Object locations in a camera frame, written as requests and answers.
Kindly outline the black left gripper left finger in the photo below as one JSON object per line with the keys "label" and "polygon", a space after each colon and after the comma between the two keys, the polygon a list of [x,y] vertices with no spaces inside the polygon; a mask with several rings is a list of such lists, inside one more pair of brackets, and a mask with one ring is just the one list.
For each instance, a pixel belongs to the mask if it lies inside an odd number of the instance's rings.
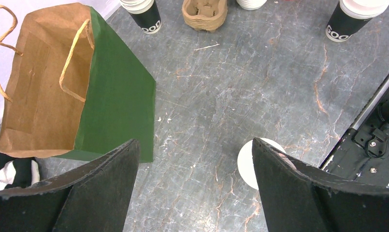
{"label": "black left gripper left finger", "polygon": [[139,167],[131,139],[28,188],[0,191],[0,232],[120,232]]}

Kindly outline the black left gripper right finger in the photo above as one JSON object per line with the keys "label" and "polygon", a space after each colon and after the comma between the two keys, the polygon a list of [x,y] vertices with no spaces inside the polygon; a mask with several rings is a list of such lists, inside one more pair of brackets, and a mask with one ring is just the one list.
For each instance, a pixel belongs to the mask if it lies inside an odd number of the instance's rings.
{"label": "black left gripper right finger", "polygon": [[252,159],[270,232],[389,232],[389,188],[327,173],[260,138]]}

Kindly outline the single paper coffee cup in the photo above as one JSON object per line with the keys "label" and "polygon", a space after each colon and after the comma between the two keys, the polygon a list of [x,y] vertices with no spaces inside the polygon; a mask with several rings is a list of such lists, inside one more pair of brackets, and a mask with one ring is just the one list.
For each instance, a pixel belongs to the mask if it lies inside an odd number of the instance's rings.
{"label": "single paper coffee cup", "polygon": [[343,10],[343,5],[339,2],[325,27],[325,35],[331,41],[338,43],[345,42],[370,20],[371,18],[358,19],[352,17],[351,14]]}

